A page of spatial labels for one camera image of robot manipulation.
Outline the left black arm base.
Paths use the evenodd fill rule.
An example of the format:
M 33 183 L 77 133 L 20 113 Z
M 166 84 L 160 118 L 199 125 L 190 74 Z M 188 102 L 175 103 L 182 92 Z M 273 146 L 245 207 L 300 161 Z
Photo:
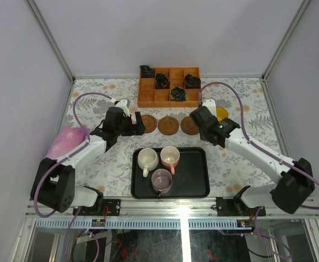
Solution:
M 121 200 L 105 199 L 103 193 L 95 188 L 78 187 L 71 207 L 80 209 L 78 216 L 112 217 L 120 215 Z

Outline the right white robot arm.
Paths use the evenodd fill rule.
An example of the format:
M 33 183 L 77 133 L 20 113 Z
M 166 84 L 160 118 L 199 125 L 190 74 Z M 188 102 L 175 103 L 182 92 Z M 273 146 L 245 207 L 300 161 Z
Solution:
M 302 172 L 311 172 L 310 163 L 303 158 L 295 161 L 270 150 L 229 118 L 218 121 L 213 106 L 213 100 L 209 99 L 190 113 L 201 139 L 239 154 L 272 180 L 267 186 L 241 189 L 233 198 L 235 212 L 246 215 L 253 208 L 272 206 L 294 214 L 315 189 L 310 178 L 302 175 Z

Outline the pink ceramic cup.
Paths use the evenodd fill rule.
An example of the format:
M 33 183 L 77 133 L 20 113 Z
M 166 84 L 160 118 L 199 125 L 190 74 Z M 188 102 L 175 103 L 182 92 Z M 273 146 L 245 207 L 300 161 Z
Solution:
M 176 147 L 166 146 L 160 152 L 160 159 L 165 168 L 167 168 L 172 175 L 175 174 L 175 168 L 180 160 L 180 152 Z

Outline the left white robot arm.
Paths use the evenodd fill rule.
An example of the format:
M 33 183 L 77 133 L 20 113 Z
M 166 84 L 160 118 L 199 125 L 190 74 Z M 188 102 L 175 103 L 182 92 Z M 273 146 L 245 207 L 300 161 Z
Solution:
M 45 157 L 39 164 L 31 189 L 34 205 L 43 204 L 63 213 L 70 207 L 81 212 L 99 215 L 104 210 L 103 193 L 88 186 L 77 187 L 76 174 L 92 159 L 106 153 L 120 136 L 143 135 L 145 125 L 139 111 L 132 121 L 128 100 L 114 102 L 105 119 L 93 131 L 85 131 L 82 143 L 59 157 Z

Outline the brown wooden coaster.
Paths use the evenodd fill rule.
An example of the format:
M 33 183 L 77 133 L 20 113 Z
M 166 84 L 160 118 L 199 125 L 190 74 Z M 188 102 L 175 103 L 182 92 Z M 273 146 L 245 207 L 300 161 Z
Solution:
M 171 116 L 163 117 L 158 122 L 158 130 L 164 135 L 174 135 L 179 130 L 179 122 Z
M 144 133 L 151 133 L 157 128 L 157 120 L 152 115 L 142 115 L 141 119 L 145 126 Z
M 181 130 L 187 135 L 196 135 L 199 133 L 199 128 L 196 126 L 190 116 L 186 116 L 180 124 Z

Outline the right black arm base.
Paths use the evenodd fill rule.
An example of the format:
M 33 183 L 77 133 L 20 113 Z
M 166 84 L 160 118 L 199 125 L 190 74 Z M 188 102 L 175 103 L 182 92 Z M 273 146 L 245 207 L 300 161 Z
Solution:
M 216 204 L 211 206 L 219 217 L 251 217 L 255 215 L 259 206 L 247 207 L 241 200 L 242 193 L 238 192 L 232 198 L 216 197 Z

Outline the yellow ceramic cup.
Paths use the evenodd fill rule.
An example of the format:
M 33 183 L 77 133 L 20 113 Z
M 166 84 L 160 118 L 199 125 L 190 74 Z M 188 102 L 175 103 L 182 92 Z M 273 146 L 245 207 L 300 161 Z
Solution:
M 229 117 L 228 111 L 222 107 L 216 107 L 217 120 L 220 122 Z

